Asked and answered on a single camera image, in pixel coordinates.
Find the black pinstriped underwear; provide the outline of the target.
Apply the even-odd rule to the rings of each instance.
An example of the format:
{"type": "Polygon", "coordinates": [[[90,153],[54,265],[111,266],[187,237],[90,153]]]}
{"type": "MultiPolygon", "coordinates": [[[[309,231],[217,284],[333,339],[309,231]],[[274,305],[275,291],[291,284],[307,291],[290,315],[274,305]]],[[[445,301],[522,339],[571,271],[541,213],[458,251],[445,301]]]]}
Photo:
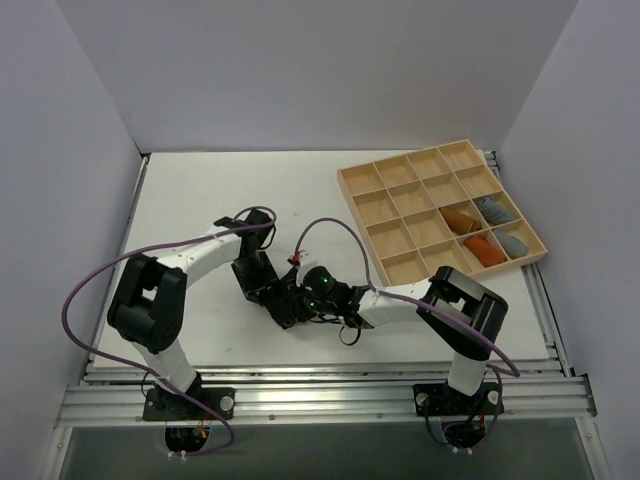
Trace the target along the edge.
{"type": "Polygon", "coordinates": [[[261,305],[283,330],[311,320],[315,314],[305,303],[305,289],[296,284],[298,270],[292,267],[259,293],[261,305]]]}

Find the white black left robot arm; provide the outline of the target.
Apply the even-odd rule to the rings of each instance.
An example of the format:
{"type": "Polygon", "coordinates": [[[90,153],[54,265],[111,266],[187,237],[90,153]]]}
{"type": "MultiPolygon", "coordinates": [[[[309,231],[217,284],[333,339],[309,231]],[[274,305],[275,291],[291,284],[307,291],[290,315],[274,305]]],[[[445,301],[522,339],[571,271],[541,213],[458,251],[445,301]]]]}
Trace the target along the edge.
{"type": "Polygon", "coordinates": [[[187,290],[215,269],[229,264],[250,302],[268,305],[278,276],[264,251],[275,231],[276,214],[249,207],[222,217],[206,233],[176,246],[162,246],[160,256],[148,251],[126,262],[107,312],[108,324],[140,353],[168,391],[166,408],[179,419],[194,417],[202,405],[197,378],[178,340],[187,290]]]}

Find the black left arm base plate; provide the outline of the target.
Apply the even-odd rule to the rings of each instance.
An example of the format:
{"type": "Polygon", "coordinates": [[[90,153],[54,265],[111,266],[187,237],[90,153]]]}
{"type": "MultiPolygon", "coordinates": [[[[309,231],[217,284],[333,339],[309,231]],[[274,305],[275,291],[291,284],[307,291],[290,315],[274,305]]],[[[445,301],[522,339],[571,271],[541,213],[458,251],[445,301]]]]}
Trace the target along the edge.
{"type": "MultiPolygon", "coordinates": [[[[228,387],[204,387],[195,393],[195,398],[221,418],[230,420],[234,416],[235,394],[236,391],[228,387]]],[[[146,392],[142,419],[173,422],[211,420],[213,416],[191,401],[155,386],[146,392]]]]}

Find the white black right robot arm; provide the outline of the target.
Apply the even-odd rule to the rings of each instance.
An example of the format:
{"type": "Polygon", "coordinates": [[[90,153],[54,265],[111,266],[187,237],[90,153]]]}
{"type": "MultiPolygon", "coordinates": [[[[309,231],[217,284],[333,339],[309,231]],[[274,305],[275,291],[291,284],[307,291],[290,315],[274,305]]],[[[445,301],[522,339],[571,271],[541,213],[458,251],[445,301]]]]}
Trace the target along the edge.
{"type": "Polygon", "coordinates": [[[501,296],[453,267],[414,283],[349,286],[323,266],[304,267],[296,285],[316,316],[354,329],[397,323],[426,323],[454,351],[444,400],[455,412],[480,400],[480,386],[509,305],[501,296]]]}

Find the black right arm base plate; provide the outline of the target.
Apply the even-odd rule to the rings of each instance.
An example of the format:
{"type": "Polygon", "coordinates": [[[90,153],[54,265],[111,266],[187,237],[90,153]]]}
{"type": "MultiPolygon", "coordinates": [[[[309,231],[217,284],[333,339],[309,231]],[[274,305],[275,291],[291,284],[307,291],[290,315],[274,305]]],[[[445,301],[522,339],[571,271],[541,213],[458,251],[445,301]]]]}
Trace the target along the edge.
{"type": "Polygon", "coordinates": [[[504,412],[502,388],[497,382],[483,382],[471,396],[458,392],[446,382],[414,384],[412,390],[418,416],[469,417],[504,412]]]}

